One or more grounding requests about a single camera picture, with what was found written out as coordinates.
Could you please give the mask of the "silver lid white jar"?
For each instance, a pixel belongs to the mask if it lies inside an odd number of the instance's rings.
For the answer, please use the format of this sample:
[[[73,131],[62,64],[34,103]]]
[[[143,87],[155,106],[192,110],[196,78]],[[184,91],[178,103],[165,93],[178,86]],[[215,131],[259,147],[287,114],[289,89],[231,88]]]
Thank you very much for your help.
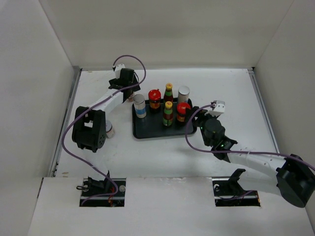
[[[146,104],[145,98],[142,94],[136,94],[133,97],[133,105],[137,117],[144,118],[146,116]]]

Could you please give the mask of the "red lid sauce jar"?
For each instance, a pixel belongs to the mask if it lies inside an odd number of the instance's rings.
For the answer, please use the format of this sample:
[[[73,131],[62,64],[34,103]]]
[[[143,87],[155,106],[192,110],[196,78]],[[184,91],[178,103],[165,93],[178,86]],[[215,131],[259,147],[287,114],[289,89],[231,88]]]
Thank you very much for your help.
[[[148,99],[151,113],[158,113],[161,109],[161,93],[159,89],[153,89],[148,92]]]

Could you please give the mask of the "yellow cap chili bottle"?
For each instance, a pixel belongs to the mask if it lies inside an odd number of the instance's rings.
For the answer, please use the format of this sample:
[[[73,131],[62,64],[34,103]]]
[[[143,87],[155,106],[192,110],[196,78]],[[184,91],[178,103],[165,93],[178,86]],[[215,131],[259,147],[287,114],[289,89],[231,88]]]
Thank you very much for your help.
[[[173,102],[173,85],[171,83],[167,83],[165,85],[165,92],[164,92],[164,97],[163,100],[164,102]]]

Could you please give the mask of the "white lid jar front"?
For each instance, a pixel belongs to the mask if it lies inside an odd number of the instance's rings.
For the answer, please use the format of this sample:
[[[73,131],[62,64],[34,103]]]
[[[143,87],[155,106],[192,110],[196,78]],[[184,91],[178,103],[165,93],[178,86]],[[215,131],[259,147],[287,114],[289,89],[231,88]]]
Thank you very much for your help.
[[[107,138],[112,138],[115,135],[115,131],[111,121],[106,120],[106,136]]]

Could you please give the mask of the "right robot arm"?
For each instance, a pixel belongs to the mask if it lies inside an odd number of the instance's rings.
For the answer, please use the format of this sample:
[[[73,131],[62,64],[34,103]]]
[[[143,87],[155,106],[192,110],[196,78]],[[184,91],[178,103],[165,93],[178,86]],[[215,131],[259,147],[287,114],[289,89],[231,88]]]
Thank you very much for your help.
[[[233,194],[246,195],[252,190],[282,196],[295,207],[304,208],[315,191],[315,168],[298,155],[252,151],[225,135],[218,117],[225,107],[218,101],[186,111],[187,125],[200,128],[204,145],[220,161],[253,169],[266,178],[250,177],[237,169],[228,179]]]

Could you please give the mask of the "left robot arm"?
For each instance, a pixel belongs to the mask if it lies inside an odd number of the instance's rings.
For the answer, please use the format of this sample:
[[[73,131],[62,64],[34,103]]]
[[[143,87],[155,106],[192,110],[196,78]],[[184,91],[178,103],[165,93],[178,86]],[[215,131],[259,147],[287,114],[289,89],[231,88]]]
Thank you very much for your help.
[[[106,140],[106,115],[140,90],[135,71],[128,68],[120,69],[118,78],[111,79],[109,84],[108,91],[91,105],[92,109],[83,106],[76,109],[76,118],[84,114],[72,130],[72,141],[80,149],[96,152],[102,148]]]

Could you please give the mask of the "black plastic tray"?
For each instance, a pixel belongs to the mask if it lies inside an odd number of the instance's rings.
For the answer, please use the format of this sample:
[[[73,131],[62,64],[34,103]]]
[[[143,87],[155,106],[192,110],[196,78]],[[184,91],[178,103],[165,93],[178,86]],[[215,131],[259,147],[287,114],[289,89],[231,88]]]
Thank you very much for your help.
[[[132,131],[137,139],[162,138],[172,136],[184,136],[186,123],[177,120],[177,98],[173,100],[173,123],[165,126],[162,122],[164,112],[164,102],[160,101],[161,110],[157,113],[150,111],[149,100],[145,100],[146,116],[139,118],[136,115],[134,105],[132,105]]]

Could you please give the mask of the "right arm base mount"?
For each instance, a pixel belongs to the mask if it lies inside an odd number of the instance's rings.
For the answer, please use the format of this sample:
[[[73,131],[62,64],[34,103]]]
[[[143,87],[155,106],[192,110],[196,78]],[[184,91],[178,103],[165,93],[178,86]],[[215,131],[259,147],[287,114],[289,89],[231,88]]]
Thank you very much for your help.
[[[239,184],[245,169],[237,169],[229,177],[213,177],[215,205],[217,207],[260,207],[257,191],[244,190]]]

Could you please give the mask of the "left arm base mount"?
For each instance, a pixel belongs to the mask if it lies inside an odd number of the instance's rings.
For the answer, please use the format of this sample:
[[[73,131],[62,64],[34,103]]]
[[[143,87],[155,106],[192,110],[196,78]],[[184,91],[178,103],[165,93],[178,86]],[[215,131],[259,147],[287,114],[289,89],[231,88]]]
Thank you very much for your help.
[[[106,178],[95,180],[88,177],[76,189],[80,191],[80,207],[124,207],[126,194],[126,178],[114,178],[117,185]]]

